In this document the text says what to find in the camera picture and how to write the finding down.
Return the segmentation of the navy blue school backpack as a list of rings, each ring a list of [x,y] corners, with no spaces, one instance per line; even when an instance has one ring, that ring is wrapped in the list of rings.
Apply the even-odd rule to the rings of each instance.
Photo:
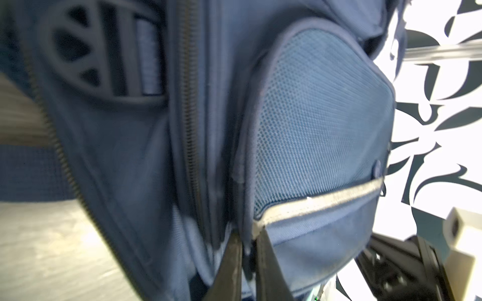
[[[79,199],[146,300],[203,300],[232,232],[257,300],[266,229],[304,297],[372,234],[406,6],[2,1],[1,72],[50,144],[1,144],[1,199]]]

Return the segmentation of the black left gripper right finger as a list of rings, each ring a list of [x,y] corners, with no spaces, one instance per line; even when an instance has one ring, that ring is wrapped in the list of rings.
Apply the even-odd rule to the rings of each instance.
[[[256,298],[258,301],[294,301],[266,229],[256,239]]]

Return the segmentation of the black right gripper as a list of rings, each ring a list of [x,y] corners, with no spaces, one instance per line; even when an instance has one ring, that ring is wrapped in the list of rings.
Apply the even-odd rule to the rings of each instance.
[[[424,238],[374,233],[355,262],[377,300],[454,300],[443,262]]]

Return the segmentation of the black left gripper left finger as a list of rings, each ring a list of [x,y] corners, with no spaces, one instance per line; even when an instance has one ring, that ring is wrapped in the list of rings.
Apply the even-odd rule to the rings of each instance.
[[[203,300],[242,300],[242,257],[242,241],[237,232],[232,232],[213,284]]]

